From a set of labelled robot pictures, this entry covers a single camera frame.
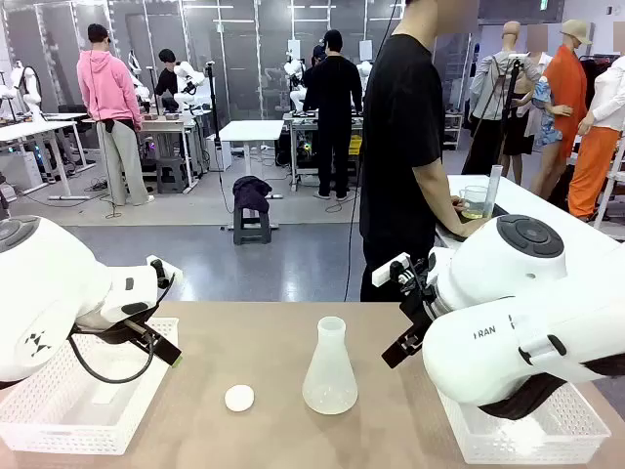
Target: glass cup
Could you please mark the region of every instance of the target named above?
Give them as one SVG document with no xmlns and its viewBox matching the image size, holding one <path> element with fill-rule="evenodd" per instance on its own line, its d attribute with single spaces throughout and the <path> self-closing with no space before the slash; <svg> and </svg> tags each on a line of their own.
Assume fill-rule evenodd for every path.
<svg viewBox="0 0 625 469">
<path fill-rule="evenodd" d="M 460 191 L 460 198 L 464 202 L 461 215 L 468 220 L 479 220 L 484 216 L 484 205 L 488 188 L 481 186 L 467 186 Z"/>
</svg>

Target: erlenmeyer flask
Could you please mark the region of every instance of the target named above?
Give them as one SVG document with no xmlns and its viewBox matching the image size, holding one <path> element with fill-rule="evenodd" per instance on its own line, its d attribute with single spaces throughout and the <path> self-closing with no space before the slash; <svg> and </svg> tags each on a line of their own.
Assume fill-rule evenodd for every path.
<svg viewBox="0 0 625 469">
<path fill-rule="evenodd" d="M 345 329 L 340 318 L 319 321 L 316 348 L 302 387 L 306 404 L 325 415 L 346 412 L 358 399 L 358 386 L 345 347 Z"/>
</svg>

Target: person in pink hoodie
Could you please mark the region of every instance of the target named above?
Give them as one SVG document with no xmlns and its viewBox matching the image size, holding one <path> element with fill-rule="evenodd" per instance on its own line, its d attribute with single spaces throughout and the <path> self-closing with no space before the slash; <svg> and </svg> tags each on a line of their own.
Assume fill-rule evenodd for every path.
<svg viewBox="0 0 625 469">
<path fill-rule="evenodd" d="M 104 26 L 90 24 L 87 34 L 92 49 L 80 53 L 76 71 L 83 102 L 96 121 L 113 203 L 126 203 L 122 165 L 132 203 L 152 202 L 154 197 L 147 194 L 137 149 L 135 131 L 141 130 L 142 120 L 130 71 L 108 51 L 110 39 Z"/>
</svg>

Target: orange garment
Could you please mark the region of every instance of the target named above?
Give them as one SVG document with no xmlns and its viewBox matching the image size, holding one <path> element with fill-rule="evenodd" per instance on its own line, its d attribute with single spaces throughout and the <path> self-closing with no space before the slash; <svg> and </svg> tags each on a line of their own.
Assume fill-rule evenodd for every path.
<svg viewBox="0 0 625 469">
<path fill-rule="evenodd" d="M 549 80 L 555 106 L 566 105 L 573 108 L 570 117 L 556 116 L 556 128 L 562 132 L 560 159 L 567 159 L 573 152 L 579 123 L 588 113 L 586 89 L 588 79 L 577 56 L 562 45 L 545 70 Z"/>
<path fill-rule="evenodd" d="M 582 139 L 575 174 L 568 190 L 568 211 L 574 217 L 590 217 L 604 185 L 620 132 L 593 127 Z"/>
</svg>

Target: glass beaker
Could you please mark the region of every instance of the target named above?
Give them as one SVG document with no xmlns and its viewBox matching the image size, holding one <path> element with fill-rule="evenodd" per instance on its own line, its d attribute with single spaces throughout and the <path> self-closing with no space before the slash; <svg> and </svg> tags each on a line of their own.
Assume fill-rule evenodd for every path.
<svg viewBox="0 0 625 469">
<path fill-rule="evenodd" d="M 358 386 L 345 347 L 345 330 L 345 322 L 340 318 L 319 321 L 316 348 L 302 386 L 306 404 L 325 415 L 346 412 L 358 399 Z"/>
<path fill-rule="evenodd" d="M 484 216 L 484 206 L 488 188 L 481 186 L 467 186 L 460 191 L 460 198 L 464 202 L 461 215 L 468 220 L 478 220 Z"/>
</svg>

